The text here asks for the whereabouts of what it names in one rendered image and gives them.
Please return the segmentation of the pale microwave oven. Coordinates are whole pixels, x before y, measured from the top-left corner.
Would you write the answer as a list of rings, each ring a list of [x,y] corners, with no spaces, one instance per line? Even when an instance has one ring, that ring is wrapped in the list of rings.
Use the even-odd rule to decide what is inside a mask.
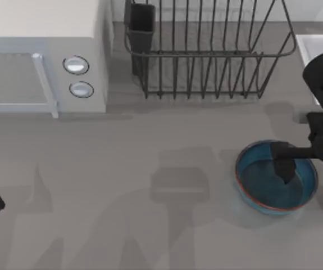
[[[58,102],[58,112],[105,113],[113,46],[110,0],[0,0],[0,53],[41,53]],[[62,65],[74,55],[89,71],[72,75]],[[85,81],[89,98],[76,98],[69,85]]]

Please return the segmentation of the black cutlery holder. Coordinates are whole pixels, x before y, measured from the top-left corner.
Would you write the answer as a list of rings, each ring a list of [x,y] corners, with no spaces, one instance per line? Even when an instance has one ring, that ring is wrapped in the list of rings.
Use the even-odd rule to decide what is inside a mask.
[[[125,0],[124,25],[129,41],[132,73],[144,77],[148,57],[152,47],[156,7],[149,3]]]

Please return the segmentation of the microwave oven door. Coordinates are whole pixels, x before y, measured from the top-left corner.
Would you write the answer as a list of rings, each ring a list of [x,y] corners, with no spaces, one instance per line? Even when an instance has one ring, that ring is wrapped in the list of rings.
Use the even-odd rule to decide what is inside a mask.
[[[51,114],[32,54],[0,53],[0,113]],[[47,74],[45,57],[43,61]]]

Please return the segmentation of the small silver microwave knob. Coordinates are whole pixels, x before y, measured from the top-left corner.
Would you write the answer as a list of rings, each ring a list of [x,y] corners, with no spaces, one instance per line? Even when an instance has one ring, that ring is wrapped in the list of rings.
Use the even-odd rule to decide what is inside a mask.
[[[89,98],[94,94],[94,88],[88,82],[79,81],[69,85],[69,92],[76,98]]]

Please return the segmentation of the large silver microwave knob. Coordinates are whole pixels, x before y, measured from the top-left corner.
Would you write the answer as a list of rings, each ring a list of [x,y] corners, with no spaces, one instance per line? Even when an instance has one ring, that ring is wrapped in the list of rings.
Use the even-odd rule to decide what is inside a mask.
[[[89,62],[81,57],[74,55],[69,58],[65,58],[62,62],[63,68],[72,75],[83,75],[89,71]]]

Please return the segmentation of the blue bowl with red rim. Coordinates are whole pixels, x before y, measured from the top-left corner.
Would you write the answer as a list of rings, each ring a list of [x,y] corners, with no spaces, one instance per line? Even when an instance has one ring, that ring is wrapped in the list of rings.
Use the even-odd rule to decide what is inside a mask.
[[[289,183],[274,170],[271,144],[266,139],[246,146],[235,161],[235,183],[242,199],[261,213],[287,215],[308,204],[319,187],[319,176],[309,159],[294,159],[295,176]]]

